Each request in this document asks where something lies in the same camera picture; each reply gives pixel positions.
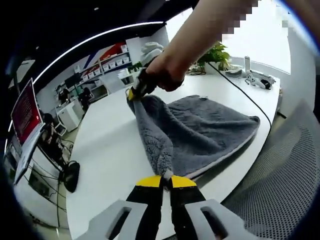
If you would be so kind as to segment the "person's right hand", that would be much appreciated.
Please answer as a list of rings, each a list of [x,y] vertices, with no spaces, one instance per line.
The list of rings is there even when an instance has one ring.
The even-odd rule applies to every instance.
[[[146,73],[159,88],[172,92],[182,85],[187,69],[175,54],[164,51],[149,64]]]

